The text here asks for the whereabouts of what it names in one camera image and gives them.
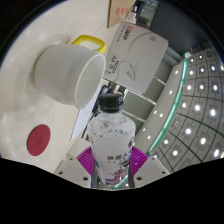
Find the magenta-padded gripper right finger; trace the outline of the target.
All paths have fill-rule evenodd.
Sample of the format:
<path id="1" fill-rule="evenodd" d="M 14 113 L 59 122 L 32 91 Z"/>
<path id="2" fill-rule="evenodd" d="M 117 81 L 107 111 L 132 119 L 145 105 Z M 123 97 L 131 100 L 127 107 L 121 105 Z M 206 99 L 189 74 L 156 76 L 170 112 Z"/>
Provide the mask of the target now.
<path id="1" fill-rule="evenodd" d="M 148 157 L 138 148 L 132 148 L 128 170 L 130 188 L 143 187 L 169 174 L 170 172 L 156 157 Z"/>

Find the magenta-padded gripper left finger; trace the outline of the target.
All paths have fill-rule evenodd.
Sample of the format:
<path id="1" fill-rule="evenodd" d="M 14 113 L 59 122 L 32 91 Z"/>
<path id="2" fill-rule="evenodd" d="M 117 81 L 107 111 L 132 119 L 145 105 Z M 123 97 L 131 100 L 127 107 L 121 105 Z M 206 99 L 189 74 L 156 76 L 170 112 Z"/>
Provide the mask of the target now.
<path id="1" fill-rule="evenodd" d="M 60 163 L 55 174 L 84 188 L 95 187 L 95 161 L 91 148 L 87 147 L 77 156 L 69 155 Z"/>

